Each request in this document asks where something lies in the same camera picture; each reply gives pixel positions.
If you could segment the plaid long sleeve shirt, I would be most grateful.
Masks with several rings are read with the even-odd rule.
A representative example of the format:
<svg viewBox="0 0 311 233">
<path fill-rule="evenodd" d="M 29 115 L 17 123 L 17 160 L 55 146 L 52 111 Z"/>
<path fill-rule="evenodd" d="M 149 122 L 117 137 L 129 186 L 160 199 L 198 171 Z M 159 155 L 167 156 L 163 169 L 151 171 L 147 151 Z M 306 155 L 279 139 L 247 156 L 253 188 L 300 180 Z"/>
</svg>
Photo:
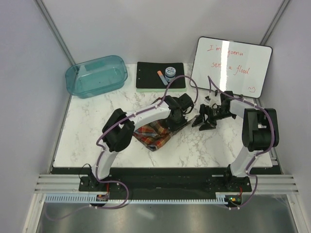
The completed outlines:
<svg viewBox="0 0 311 233">
<path fill-rule="evenodd" d="M 159 150 L 173 135 L 174 133 L 169 129 L 165 120 L 153 121 L 133 133 L 133 136 L 150 151 Z"/>
</svg>

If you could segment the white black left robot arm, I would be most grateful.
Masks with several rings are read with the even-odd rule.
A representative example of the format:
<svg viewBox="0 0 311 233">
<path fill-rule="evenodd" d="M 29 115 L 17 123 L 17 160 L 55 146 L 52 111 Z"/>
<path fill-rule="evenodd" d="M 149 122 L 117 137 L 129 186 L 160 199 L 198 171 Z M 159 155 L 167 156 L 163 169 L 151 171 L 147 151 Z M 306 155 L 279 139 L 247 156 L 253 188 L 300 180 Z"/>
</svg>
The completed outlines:
<svg viewBox="0 0 311 233">
<path fill-rule="evenodd" d="M 194 105 L 195 101 L 188 94 L 183 94 L 180 97 L 163 96 L 136 111 L 116 109 L 96 142 L 103 150 L 92 168 L 90 186 L 96 191 L 105 189 L 106 177 L 114 160 L 130 145 L 133 137 L 149 150 L 162 147 L 174 134 L 189 125 Z"/>
</svg>

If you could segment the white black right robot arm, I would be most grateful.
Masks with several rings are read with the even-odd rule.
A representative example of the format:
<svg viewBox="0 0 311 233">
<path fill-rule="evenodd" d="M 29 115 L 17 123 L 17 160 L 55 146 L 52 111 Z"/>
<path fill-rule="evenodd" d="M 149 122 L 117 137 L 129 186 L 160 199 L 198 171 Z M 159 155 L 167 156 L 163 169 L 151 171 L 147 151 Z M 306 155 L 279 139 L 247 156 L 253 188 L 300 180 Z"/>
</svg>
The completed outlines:
<svg viewBox="0 0 311 233">
<path fill-rule="evenodd" d="M 261 108 L 241 98 L 231 91 L 220 94 L 221 104 L 200 105 L 199 115 L 192 127 L 200 131 L 213 130 L 217 121 L 225 118 L 240 117 L 242 122 L 243 147 L 224 174 L 223 187 L 234 191 L 240 186 L 240 179 L 249 175 L 257 158 L 279 144 L 277 113 L 274 108 Z"/>
</svg>

